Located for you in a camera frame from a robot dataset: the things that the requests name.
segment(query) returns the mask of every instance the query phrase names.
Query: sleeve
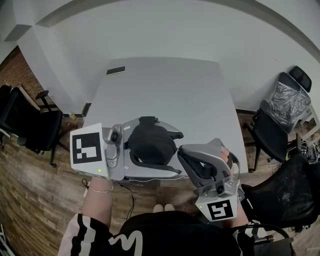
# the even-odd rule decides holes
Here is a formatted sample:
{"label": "sleeve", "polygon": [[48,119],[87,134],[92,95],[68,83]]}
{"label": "sleeve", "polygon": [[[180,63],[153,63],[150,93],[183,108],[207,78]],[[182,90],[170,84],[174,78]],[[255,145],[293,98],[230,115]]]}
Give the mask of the sleeve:
{"label": "sleeve", "polygon": [[63,235],[58,256],[95,255],[95,252],[112,236],[108,227],[102,222],[76,214]]}

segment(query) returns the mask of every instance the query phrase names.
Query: white shoe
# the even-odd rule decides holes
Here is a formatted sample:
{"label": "white shoe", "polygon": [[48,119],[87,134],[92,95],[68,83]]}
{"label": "white shoe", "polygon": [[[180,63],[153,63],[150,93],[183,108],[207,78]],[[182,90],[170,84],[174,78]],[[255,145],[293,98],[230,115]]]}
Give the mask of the white shoe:
{"label": "white shoe", "polygon": [[164,207],[161,205],[161,204],[156,204],[154,207],[153,207],[153,213],[160,213],[160,212],[163,212],[164,211]]}
{"label": "white shoe", "polygon": [[175,208],[172,204],[168,203],[164,206],[164,211],[169,212],[169,211],[175,211]]}

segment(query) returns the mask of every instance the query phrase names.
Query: chair wrapped in plastic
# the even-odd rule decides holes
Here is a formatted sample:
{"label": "chair wrapped in plastic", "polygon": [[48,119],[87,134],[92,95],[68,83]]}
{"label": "chair wrapped in plastic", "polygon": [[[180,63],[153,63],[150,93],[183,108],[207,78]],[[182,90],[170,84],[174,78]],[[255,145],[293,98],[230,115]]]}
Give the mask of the chair wrapped in plastic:
{"label": "chair wrapped in plastic", "polygon": [[310,105],[311,99],[306,91],[290,75],[282,72],[266,112],[289,134]]}
{"label": "chair wrapped in plastic", "polygon": [[[320,165],[313,176],[320,178],[319,171]],[[243,184],[245,198],[252,205],[248,215],[262,224],[280,228],[301,228],[314,223],[320,213],[320,190],[319,183],[314,186],[310,183],[309,172],[308,161],[298,153],[261,184],[254,187]]]}

